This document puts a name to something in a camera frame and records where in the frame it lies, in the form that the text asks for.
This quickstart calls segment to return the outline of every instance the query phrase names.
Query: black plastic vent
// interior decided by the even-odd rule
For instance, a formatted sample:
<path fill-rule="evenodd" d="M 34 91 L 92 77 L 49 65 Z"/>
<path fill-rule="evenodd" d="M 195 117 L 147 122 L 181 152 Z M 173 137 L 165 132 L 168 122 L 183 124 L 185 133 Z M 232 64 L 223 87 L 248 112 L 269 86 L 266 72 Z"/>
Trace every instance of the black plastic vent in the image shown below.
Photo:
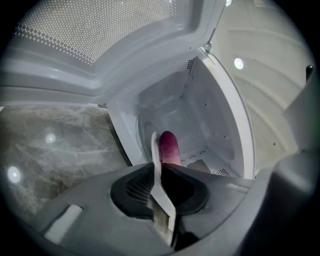
<path fill-rule="evenodd" d="M 146 206 L 154 183 L 154 172 L 150 169 L 131 179 L 126 184 L 126 192 L 129 197 Z"/>
<path fill-rule="evenodd" d="M 192 67 L 193 67 L 193 65 L 194 65 L 194 62 L 195 62 L 195 58 L 190 59 L 190 60 L 188 61 L 188 66 L 186 67 L 186 69 L 189 70 L 189 75 L 190 75 L 190 73 L 191 73 L 191 70 L 192 70 Z"/>
<path fill-rule="evenodd" d="M 127 216 L 153 220 L 154 213 L 145 203 L 148 202 L 151 188 L 147 185 L 149 189 L 146 187 L 142 189 L 142 182 L 149 180 L 148 174 L 153 174 L 154 168 L 154 164 L 149 163 L 113 183 L 110 191 L 112 201 Z"/>

